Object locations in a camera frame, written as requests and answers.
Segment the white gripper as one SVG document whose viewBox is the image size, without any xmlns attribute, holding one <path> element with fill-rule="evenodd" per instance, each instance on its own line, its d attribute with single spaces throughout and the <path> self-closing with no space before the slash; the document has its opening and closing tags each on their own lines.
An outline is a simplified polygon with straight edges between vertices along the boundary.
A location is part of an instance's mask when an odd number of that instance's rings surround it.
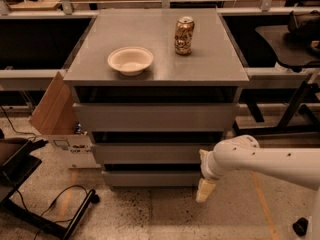
<svg viewBox="0 0 320 240">
<path fill-rule="evenodd" d="M 220 179 L 221 175 L 218 174 L 219 167 L 217 166 L 212 151 L 200 149 L 199 154 L 201 161 L 200 169 L 204 178 L 199 180 L 196 201 L 198 203 L 202 203 L 208 199 L 209 195 L 216 187 L 216 184 L 213 180 Z"/>
</svg>

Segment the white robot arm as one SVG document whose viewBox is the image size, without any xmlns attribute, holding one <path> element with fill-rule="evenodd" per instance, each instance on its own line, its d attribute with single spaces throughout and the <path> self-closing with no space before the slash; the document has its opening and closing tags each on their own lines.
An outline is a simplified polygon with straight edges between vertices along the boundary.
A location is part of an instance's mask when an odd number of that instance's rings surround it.
<svg viewBox="0 0 320 240">
<path fill-rule="evenodd" d="M 199 150 L 201 174 L 197 202 L 205 202 L 215 180 L 233 170 L 249 170 L 317 192 L 305 240 L 320 240 L 320 149 L 261 148 L 250 135 L 218 142 L 211 151 Z"/>
</svg>

